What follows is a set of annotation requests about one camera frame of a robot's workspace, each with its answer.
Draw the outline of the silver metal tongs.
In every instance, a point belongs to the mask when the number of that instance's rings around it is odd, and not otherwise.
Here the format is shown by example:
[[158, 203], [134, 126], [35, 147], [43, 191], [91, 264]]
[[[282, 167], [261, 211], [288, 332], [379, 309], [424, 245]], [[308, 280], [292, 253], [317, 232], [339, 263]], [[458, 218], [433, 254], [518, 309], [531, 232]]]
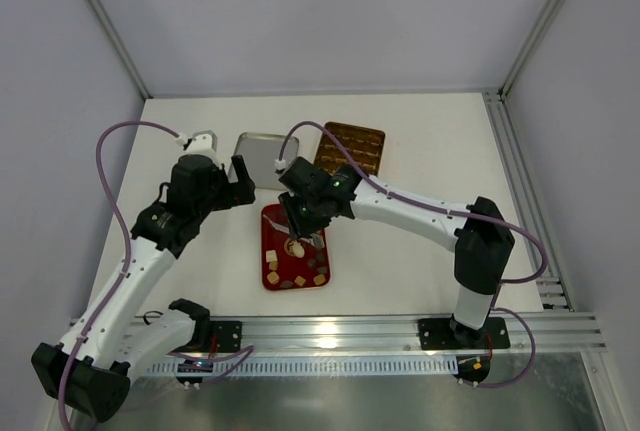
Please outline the silver metal tongs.
[[280, 224], [272, 219], [270, 219], [266, 214], [262, 215], [262, 219], [265, 220], [274, 230], [286, 234], [292, 240], [303, 241], [317, 249], [322, 249], [325, 247], [324, 238], [319, 233], [311, 233], [307, 235], [302, 235], [300, 233], [296, 233], [291, 230], [287, 225]]

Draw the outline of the white square chocolate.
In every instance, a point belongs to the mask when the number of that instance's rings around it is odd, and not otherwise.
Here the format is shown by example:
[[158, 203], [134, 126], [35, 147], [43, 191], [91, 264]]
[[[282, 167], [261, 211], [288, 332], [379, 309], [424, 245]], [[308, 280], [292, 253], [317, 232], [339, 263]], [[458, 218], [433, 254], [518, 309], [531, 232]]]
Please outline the white square chocolate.
[[276, 260], [277, 260], [277, 253], [276, 253], [276, 251], [275, 251], [275, 250], [268, 250], [268, 251], [265, 253], [265, 258], [266, 258], [266, 261], [267, 261], [268, 263], [276, 261]]

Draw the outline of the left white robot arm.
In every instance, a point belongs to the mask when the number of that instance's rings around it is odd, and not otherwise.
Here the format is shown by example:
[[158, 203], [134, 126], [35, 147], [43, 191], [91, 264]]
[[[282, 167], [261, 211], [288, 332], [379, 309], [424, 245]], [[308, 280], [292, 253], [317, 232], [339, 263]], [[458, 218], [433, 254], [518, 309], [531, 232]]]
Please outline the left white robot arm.
[[39, 344], [32, 354], [34, 370], [56, 400], [65, 430], [71, 427], [69, 409], [103, 423], [118, 412], [148, 367], [174, 350], [198, 351], [210, 341], [209, 310], [183, 298], [171, 302], [138, 336], [125, 337], [136, 312], [208, 216], [255, 200], [243, 158], [232, 156], [237, 179], [230, 181], [213, 132], [171, 135], [182, 154], [158, 197], [132, 227], [121, 228], [125, 250], [120, 263], [63, 337], [53, 345]]

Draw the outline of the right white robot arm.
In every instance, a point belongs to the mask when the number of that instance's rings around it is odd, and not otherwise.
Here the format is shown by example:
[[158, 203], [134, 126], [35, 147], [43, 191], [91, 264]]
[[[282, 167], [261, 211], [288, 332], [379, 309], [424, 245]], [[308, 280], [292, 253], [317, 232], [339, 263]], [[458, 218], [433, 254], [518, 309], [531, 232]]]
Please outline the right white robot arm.
[[428, 239], [454, 255], [459, 285], [449, 320], [453, 338], [471, 348], [487, 342], [486, 321], [515, 239], [496, 204], [471, 205], [403, 195], [399, 189], [346, 164], [330, 174], [297, 157], [275, 164], [290, 237], [309, 238], [338, 217], [382, 223]]

